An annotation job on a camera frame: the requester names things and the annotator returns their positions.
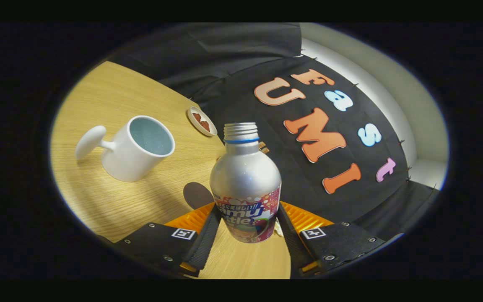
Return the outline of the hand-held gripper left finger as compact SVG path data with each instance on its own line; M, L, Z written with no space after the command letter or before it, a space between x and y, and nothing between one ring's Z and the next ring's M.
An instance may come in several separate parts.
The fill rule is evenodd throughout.
M113 246L153 270L198 277L207 263L220 221L219 210L210 203L163 225L148 222Z

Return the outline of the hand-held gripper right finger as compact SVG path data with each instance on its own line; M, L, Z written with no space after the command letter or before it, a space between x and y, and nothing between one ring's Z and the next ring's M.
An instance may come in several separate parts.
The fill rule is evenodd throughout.
M332 222L283 201L277 219L290 254L291 277L323 277L387 243L352 222Z

